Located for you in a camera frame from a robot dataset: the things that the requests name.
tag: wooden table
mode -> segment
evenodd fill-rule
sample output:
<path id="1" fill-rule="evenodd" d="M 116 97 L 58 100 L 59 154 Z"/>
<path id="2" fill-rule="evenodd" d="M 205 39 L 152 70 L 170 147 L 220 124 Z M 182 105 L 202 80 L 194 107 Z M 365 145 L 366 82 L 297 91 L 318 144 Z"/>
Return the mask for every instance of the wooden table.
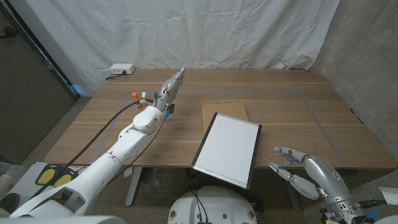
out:
<path id="1" fill-rule="evenodd" d="M 159 91 L 176 71 L 136 70 L 133 75 L 106 81 L 49 152 L 45 162 L 66 164 L 123 105 L 132 102 L 130 92 Z M 174 114 L 166 119 L 155 141 L 134 165 L 190 167 L 203 137 L 201 104 L 231 100 L 242 101 L 249 120 L 262 124 L 256 168 L 270 162 L 283 165 L 274 146 L 307 152 L 340 169 L 394 169 L 397 166 L 394 158 L 318 72 L 197 69 L 187 69 L 184 84 L 173 102 Z M 134 107 L 126 110 L 75 164 L 88 165 L 96 152 L 96 157 L 106 152 L 137 113 Z"/>

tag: black cable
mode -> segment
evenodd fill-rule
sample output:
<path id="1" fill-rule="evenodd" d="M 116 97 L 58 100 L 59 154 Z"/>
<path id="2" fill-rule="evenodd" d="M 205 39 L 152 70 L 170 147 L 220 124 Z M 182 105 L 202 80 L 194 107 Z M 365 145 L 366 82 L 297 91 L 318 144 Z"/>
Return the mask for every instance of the black cable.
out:
<path id="1" fill-rule="evenodd" d="M 159 133 L 159 131 L 160 131 L 160 129 L 162 128 L 162 126 L 163 126 L 163 123 L 164 123 L 164 121 L 165 120 L 163 120 L 163 122 L 162 122 L 162 124 L 160 125 L 160 127 L 159 127 L 159 130 L 158 130 L 158 132 L 156 133 L 156 136 L 157 136 L 157 134 Z M 156 136 L 152 139 L 152 141 L 148 144 L 148 146 L 122 171 L 122 172 L 120 172 L 118 175 L 116 175 L 115 177 L 113 177 L 106 185 L 108 185 L 108 184 L 110 184 L 114 179 L 116 179 L 117 177 L 119 177 L 124 171 L 126 171 L 129 167 L 131 167 L 131 165 L 133 164 L 133 162 L 135 162 L 141 155 L 142 155 L 142 153 L 150 146 L 150 144 L 154 141 L 154 139 L 156 138 Z"/>
<path id="2" fill-rule="evenodd" d="M 87 166 L 83 166 L 83 167 L 79 168 L 78 170 L 75 171 L 75 173 L 79 174 L 79 171 L 84 169 L 84 168 L 87 168 Z"/>
<path id="3" fill-rule="evenodd" d="M 200 212 L 200 206 L 199 206 L 199 202 L 198 202 L 198 197 L 197 197 L 197 195 L 195 193 L 193 193 L 193 194 L 194 194 L 195 198 L 197 199 L 197 204 L 198 204 L 198 208 L 199 208 L 199 216 L 200 216 L 200 221 L 201 221 L 201 212 Z"/>
<path id="4" fill-rule="evenodd" d="M 121 114 L 125 109 L 129 108 L 132 105 L 136 105 L 138 104 L 139 101 L 135 101 L 133 103 L 130 103 L 129 105 L 125 106 L 124 108 L 122 108 L 121 110 L 119 110 L 102 128 L 101 130 L 93 137 L 93 139 L 73 158 L 71 159 L 67 165 L 65 165 L 64 167 L 62 167 L 62 169 L 60 169 L 45 185 L 43 185 L 35 194 L 33 194 L 33 196 L 30 198 L 34 198 L 36 196 L 38 196 L 40 193 L 43 192 L 44 189 L 46 189 L 48 186 L 53 185 L 55 180 L 57 180 L 61 174 L 63 173 L 63 171 L 65 171 L 73 162 L 75 162 L 77 160 L 77 158 L 79 158 L 86 150 L 87 148 L 89 148 L 89 146 L 95 141 L 95 139 L 98 138 L 98 136 L 112 123 L 112 121 L 119 116 L 119 114 Z"/>
<path id="5" fill-rule="evenodd" d="M 197 200 L 199 201 L 201 207 L 203 208 L 203 211 L 205 212 L 206 222 L 209 222 L 209 220 L 207 219 L 207 213 L 206 213 L 205 207 L 203 206 L 203 204 L 201 203 L 200 199 L 198 198 L 198 194 L 196 193 L 196 194 L 194 194 L 194 196 L 197 198 Z"/>
<path id="6" fill-rule="evenodd" d="M 108 77 L 108 78 L 105 78 L 105 80 L 109 80 L 109 79 L 112 79 L 112 78 L 117 78 L 117 77 L 123 76 L 123 75 L 125 75 L 125 74 L 126 74 L 126 71 L 123 70 L 122 74 L 116 75 L 115 77 Z"/>
<path id="7" fill-rule="evenodd" d="M 359 204 L 359 206 L 361 206 L 361 208 L 371 208 L 371 207 L 383 205 L 386 203 L 387 203 L 386 200 L 364 200 L 364 201 L 358 202 L 358 204 Z"/>

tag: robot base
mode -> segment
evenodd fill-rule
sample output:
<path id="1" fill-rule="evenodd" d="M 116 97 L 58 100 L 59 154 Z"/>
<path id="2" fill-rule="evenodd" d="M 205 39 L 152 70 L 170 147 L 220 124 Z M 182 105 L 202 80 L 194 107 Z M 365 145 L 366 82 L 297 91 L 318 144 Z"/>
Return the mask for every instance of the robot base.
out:
<path id="1" fill-rule="evenodd" d="M 218 186 L 207 186 L 197 190 L 197 195 L 206 210 L 209 223 L 257 224 L 251 204 L 245 198 L 230 189 Z M 205 223 L 205 212 L 200 203 L 199 206 L 202 222 Z M 198 223 L 200 222 L 199 217 L 196 197 L 189 191 L 177 199 L 172 205 L 168 223 Z"/>

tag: silver robot hand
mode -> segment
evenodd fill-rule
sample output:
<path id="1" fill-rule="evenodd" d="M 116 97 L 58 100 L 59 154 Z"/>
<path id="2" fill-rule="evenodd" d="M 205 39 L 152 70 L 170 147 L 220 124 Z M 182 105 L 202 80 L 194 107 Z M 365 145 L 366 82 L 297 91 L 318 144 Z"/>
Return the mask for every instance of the silver robot hand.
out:
<path id="1" fill-rule="evenodd" d="M 316 188 L 315 184 L 310 181 L 292 175 L 271 162 L 269 167 L 285 180 L 288 180 L 302 195 L 313 200 L 323 197 L 326 203 L 335 210 L 335 217 L 343 217 L 345 212 L 353 214 L 353 217 L 363 215 L 358 208 L 351 206 L 351 194 L 346 184 L 327 161 L 288 147 L 274 147 L 274 150 L 281 158 L 286 160 L 285 165 L 287 166 L 304 164 L 307 174 L 319 185 Z"/>
<path id="2" fill-rule="evenodd" d="M 165 111 L 167 105 L 175 99 L 178 89 L 183 83 L 185 68 L 182 68 L 172 78 L 169 78 L 160 89 L 160 93 L 156 99 L 155 107 L 160 111 Z"/>

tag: cardboard sheet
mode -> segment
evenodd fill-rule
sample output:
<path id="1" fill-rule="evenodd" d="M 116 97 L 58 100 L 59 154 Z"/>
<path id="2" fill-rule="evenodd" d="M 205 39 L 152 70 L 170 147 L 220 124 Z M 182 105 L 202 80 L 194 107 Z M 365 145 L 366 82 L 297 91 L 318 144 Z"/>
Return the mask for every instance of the cardboard sheet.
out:
<path id="1" fill-rule="evenodd" d="M 249 121 L 246 110 L 242 102 L 213 102 L 213 103 L 202 103 L 201 115 L 203 120 L 203 134 L 206 133 L 207 127 L 209 126 L 214 113 L 221 113 L 234 118 L 239 118 L 245 121 Z"/>

